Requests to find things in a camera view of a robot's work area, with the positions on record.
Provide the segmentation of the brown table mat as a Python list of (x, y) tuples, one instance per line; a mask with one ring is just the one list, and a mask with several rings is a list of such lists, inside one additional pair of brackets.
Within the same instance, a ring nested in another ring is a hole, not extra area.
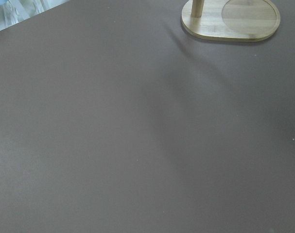
[(295, 233), (295, 0), (255, 43), (182, 0), (72, 0), (0, 32), (0, 233)]

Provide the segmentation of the wooden cup storage rack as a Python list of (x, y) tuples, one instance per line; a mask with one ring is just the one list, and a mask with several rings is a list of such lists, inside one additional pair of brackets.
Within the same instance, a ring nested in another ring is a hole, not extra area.
[(258, 42), (277, 31), (280, 12), (270, 0), (189, 0), (181, 21), (200, 39)]

